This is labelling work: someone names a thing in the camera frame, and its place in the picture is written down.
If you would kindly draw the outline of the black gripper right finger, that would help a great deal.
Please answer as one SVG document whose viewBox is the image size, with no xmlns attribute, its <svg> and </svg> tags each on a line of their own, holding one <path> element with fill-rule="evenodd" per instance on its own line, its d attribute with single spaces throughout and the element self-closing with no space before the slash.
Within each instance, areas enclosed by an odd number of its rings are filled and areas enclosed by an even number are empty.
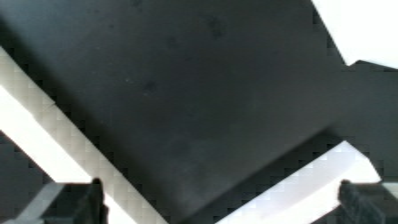
<svg viewBox="0 0 398 224">
<path fill-rule="evenodd" d="M 398 224 L 398 182 L 341 182 L 341 224 Z"/>
</svg>

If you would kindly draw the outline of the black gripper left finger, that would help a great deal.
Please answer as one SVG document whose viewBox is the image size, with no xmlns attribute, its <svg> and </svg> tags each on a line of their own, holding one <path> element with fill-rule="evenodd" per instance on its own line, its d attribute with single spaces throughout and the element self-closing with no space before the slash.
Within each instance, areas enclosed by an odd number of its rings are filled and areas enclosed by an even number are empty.
<svg viewBox="0 0 398 224">
<path fill-rule="evenodd" d="M 101 180 L 48 183 L 10 224 L 108 224 Z"/>
</svg>

